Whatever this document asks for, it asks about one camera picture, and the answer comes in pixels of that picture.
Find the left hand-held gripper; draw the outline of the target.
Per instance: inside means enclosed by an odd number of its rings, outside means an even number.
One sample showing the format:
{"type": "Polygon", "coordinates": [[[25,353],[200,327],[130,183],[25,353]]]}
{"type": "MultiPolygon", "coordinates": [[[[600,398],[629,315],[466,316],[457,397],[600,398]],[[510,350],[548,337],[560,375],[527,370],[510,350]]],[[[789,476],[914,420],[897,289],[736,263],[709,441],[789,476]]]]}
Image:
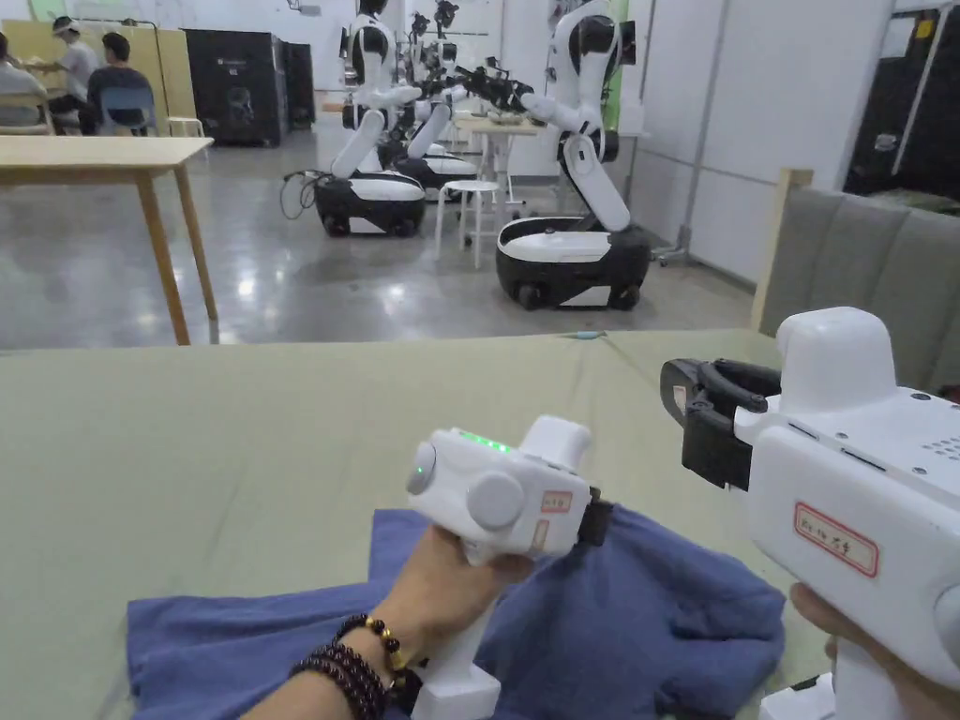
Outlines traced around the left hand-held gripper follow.
{"type": "MultiPolygon", "coordinates": [[[[459,429],[439,429],[416,449],[408,478],[410,508],[456,535],[469,564],[502,556],[560,558],[601,546],[612,505],[581,475],[591,432],[543,415],[510,446],[459,429]]],[[[501,682],[476,665],[487,608],[419,670],[414,719],[488,719],[501,682]]]]}

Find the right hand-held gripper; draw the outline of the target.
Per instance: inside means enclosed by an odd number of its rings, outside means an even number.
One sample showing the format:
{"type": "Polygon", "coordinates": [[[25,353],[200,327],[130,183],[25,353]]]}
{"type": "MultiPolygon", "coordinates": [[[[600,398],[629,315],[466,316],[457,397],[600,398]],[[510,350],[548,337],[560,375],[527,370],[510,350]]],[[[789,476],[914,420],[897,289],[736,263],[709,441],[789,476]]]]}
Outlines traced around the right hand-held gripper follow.
{"type": "MultiPolygon", "coordinates": [[[[659,397],[682,465],[745,495],[752,542],[891,651],[958,715],[959,411],[899,385],[891,335],[853,307],[776,334],[779,369],[675,359],[659,397]]],[[[762,719],[907,719],[890,678],[837,641],[832,670],[764,697],[762,719]]]]}

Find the person's left hand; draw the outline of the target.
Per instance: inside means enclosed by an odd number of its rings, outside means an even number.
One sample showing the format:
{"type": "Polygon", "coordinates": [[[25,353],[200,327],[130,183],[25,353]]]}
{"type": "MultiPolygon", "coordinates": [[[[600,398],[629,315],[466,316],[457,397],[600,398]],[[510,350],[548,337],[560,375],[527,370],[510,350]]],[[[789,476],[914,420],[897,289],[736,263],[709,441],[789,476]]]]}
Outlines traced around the person's left hand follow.
{"type": "Polygon", "coordinates": [[[384,622],[407,657],[419,661],[469,629],[533,569],[533,560],[514,555],[474,566],[457,537],[430,526],[370,616],[384,622]]]}

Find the person's right hand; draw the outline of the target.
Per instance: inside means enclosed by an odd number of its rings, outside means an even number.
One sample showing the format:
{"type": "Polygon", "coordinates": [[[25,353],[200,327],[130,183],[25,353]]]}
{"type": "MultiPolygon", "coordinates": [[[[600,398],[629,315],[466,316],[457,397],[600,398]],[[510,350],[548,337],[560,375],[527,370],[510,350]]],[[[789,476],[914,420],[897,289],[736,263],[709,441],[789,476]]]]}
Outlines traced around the person's right hand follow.
{"type": "Polygon", "coordinates": [[[846,640],[861,647],[892,681],[907,719],[944,719],[939,707],[939,690],[891,651],[870,637],[838,610],[801,583],[790,589],[790,600],[799,614],[828,635],[827,653],[836,658],[837,641],[846,640]]]}

